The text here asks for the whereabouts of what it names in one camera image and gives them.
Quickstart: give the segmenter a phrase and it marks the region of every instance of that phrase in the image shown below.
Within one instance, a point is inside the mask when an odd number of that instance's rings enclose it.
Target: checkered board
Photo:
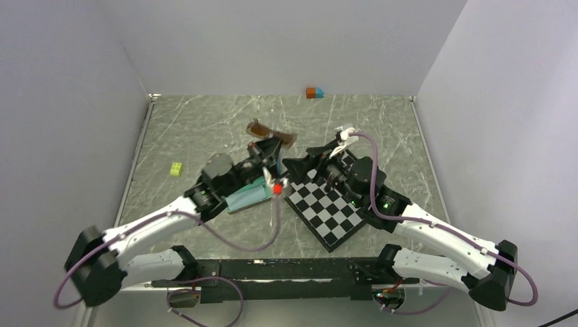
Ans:
[[[342,157],[347,168],[357,160],[349,151]],[[327,251],[332,252],[365,225],[352,204],[347,203],[340,192],[325,192],[325,182],[313,181],[317,171],[310,170],[303,184],[291,183],[293,191],[286,197],[287,203],[313,232]]]

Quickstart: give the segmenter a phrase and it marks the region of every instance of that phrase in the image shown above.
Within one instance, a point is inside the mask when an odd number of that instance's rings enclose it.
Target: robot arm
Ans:
[[[398,279],[416,277],[443,283],[468,292],[470,297],[490,309],[503,311],[514,281],[516,271],[497,261],[488,252],[499,254],[516,262],[517,248],[504,240],[500,244],[482,240],[435,218],[409,198],[384,185],[386,174],[377,169],[374,189],[376,208],[381,215],[389,217],[413,217],[430,222],[382,219],[371,208],[371,170],[373,160],[364,157],[355,161],[350,168],[341,162],[342,151],[356,136],[351,128],[338,129],[336,138],[325,146],[309,148],[300,159],[283,159],[293,183],[302,183],[311,169],[316,169],[314,180],[322,178],[326,188],[336,189],[348,202],[357,207],[357,215],[369,225],[392,234],[411,238],[445,255],[425,255],[402,249],[399,245],[386,245],[382,250],[373,275],[389,275]],[[452,229],[477,244],[480,251],[463,239],[440,229]]]
[[[182,246],[161,253],[141,255],[159,241],[199,226],[226,208],[224,197],[268,172],[277,176],[282,140],[276,137],[250,143],[249,157],[233,164],[227,155],[212,156],[197,183],[169,205],[131,223],[98,231],[82,231],[65,263],[68,272],[87,253],[113,242],[72,273],[71,279],[88,307],[100,305],[120,289],[159,279],[189,280],[196,274],[196,261]],[[136,231],[127,231],[141,225]]]

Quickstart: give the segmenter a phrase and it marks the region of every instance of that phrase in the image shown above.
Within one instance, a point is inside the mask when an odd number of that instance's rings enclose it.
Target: orange block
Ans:
[[[307,87],[305,91],[305,96],[307,99],[315,99],[316,98],[316,91],[314,87]]]

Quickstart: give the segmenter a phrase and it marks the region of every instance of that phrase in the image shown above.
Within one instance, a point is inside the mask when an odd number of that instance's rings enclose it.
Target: teal block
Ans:
[[[321,91],[321,89],[318,87],[315,88],[315,98],[316,99],[323,98],[323,91]]]

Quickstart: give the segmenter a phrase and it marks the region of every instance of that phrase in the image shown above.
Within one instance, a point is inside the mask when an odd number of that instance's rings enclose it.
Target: cable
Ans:
[[[576,309],[576,310],[574,310],[574,311],[572,311],[572,312],[568,312],[567,314],[565,314],[565,315],[563,315],[563,316],[561,316],[561,317],[558,317],[558,318],[552,320],[551,322],[547,322],[546,324],[540,325],[540,326],[538,326],[538,327],[549,327],[549,326],[552,326],[552,325],[557,324],[557,323],[561,322],[562,320],[566,320],[566,319],[568,319],[568,318],[570,318],[570,317],[572,317],[573,315],[576,315],[576,314],[578,314],[578,309]]]
[[[136,232],[137,230],[139,230],[140,228],[145,227],[146,225],[152,223],[153,221],[157,221],[158,219],[167,217],[169,214],[169,212],[165,212],[165,213],[160,213],[158,215],[154,215],[148,219],[145,219],[143,221],[141,221],[140,223],[137,223],[135,226],[129,228],[128,230],[126,230],[123,234],[118,234],[115,237],[111,238],[110,240],[106,241],[105,243],[102,243],[101,245],[97,246],[96,248],[94,248],[92,251],[88,252],[85,256],[83,256],[80,260],[78,260],[77,263],[75,263],[67,272],[66,275],[64,276],[64,280],[62,280],[62,282],[60,282],[60,284],[57,287],[56,293],[54,295],[54,298],[52,299],[52,304],[57,308],[57,309],[68,309],[70,307],[73,307],[75,305],[77,305],[78,303],[82,302],[82,299],[78,299],[75,300],[71,303],[67,303],[66,305],[62,305],[59,302],[59,298],[60,298],[60,293],[62,292],[62,289],[64,288],[64,285],[66,284],[66,282],[72,277],[72,275],[74,275],[74,273],[86,262],[88,261],[88,259],[92,258],[96,253],[99,253],[100,251],[102,251],[103,249],[111,246],[112,244],[115,244],[116,242],[118,242],[119,240],[124,239],[125,237],[128,237],[129,235],[133,234],[134,232]],[[193,219],[194,221],[197,221],[199,223],[199,225],[204,226],[212,235],[214,235],[215,237],[217,237],[218,239],[220,239],[221,241],[223,241],[225,244],[229,245],[230,247],[234,248],[234,249],[238,249],[241,251],[249,251],[249,252],[257,252],[257,251],[262,251],[264,249],[266,249],[267,247],[269,247],[271,244],[273,244],[273,242],[275,242],[275,239],[279,236],[279,231],[280,231],[280,225],[281,225],[281,204],[279,203],[279,197],[275,196],[275,230],[273,232],[273,237],[271,237],[271,240],[269,240],[267,243],[265,243],[264,245],[261,245],[260,247],[256,247],[256,248],[249,248],[249,247],[242,247],[242,246],[238,246],[236,244],[231,243],[229,240],[225,239],[223,236],[219,235],[215,230],[213,230],[213,228],[209,227],[208,225],[205,225],[203,220],[201,220],[201,218],[199,217],[199,215],[192,215],[190,213],[187,213],[185,211],[172,211],[170,213],[171,215],[183,215],[187,218]]]
[[[439,299],[437,299],[434,303],[430,304],[428,307],[425,307],[424,309],[418,310],[418,311],[409,311],[409,312],[397,312],[396,310],[391,310],[388,307],[384,307],[383,309],[385,309],[386,311],[388,311],[389,313],[393,313],[395,315],[420,315],[422,313],[426,313],[430,310],[432,310],[433,308],[437,307],[443,300],[445,300],[453,291],[453,288],[449,288],[442,296],[440,296]]]
[[[237,321],[239,320],[239,318],[241,318],[241,315],[243,314],[243,310],[245,308],[245,300],[243,299],[243,293],[241,292],[239,287],[237,285],[235,285],[235,283],[228,280],[227,278],[214,276],[214,277],[197,278],[197,279],[193,279],[191,281],[180,281],[179,284],[189,284],[189,283],[196,283],[198,281],[209,281],[209,280],[224,281],[225,283],[228,283],[229,285],[231,285],[235,289],[235,291],[237,291],[237,294],[239,295],[239,300],[241,301],[241,307],[239,308],[239,313],[237,313],[237,316],[233,319],[232,322],[230,322],[225,327],[231,327],[231,326],[235,325],[237,323]],[[199,327],[208,327],[206,325],[201,324],[200,322],[197,322],[196,320],[189,317],[188,315],[182,314],[182,312],[180,312],[180,311],[178,311],[175,308],[170,306],[170,298],[172,298],[172,296],[174,296],[175,294],[182,294],[182,293],[196,294],[197,291],[189,290],[187,288],[181,288],[179,290],[175,290],[175,291],[172,291],[171,293],[169,293],[166,297],[166,305],[168,306],[169,311],[174,313],[175,315],[178,315],[179,317],[182,317],[183,319],[187,320],[188,322],[191,322],[191,323],[199,326]]]
[[[427,220],[427,219],[416,218],[416,217],[386,216],[386,215],[383,215],[382,213],[379,212],[379,210],[376,206],[376,196],[375,196],[375,194],[376,194],[376,175],[377,175],[377,169],[378,169],[378,145],[377,145],[376,141],[369,134],[367,134],[363,131],[357,131],[357,132],[351,133],[349,135],[350,136],[361,136],[362,138],[367,139],[371,143],[371,147],[373,148],[373,159],[374,159],[373,161],[374,162],[373,162],[373,165],[371,167],[371,183],[369,186],[370,187],[369,199],[371,200],[372,211],[381,219],[386,219],[386,220],[391,220],[391,221],[404,221],[404,220],[416,221],[419,223],[424,223],[426,225],[430,225],[431,221]],[[464,242],[473,246],[475,249],[477,249],[479,251],[482,250],[482,247],[480,245],[478,245],[473,240],[470,240],[469,238],[465,237],[460,232],[458,232],[452,228],[449,228],[449,227],[442,225],[440,223],[436,224],[435,227],[440,228],[441,230],[444,230],[444,231],[460,238],[461,240],[463,240]],[[509,266],[514,268],[515,270],[518,270],[528,280],[528,283],[530,283],[530,287],[532,288],[532,299],[530,301],[521,302],[521,301],[512,300],[509,298],[508,302],[510,302],[514,305],[520,305],[522,307],[531,307],[532,305],[535,305],[536,302],[538,302],[538,288],[537,288],[534,280],[531,278],[530,274],[528,274],[522,267],[518,266],[515,262],[512,262],[509,259],[506,259],[499,254],[496,254],[496,253],[490,252],[490,251],[488,251],[487,254],[489,254],[490,256],[494,257],[497,260],[500,260],[501,262],[504,262],[505,264],[508,264]]]

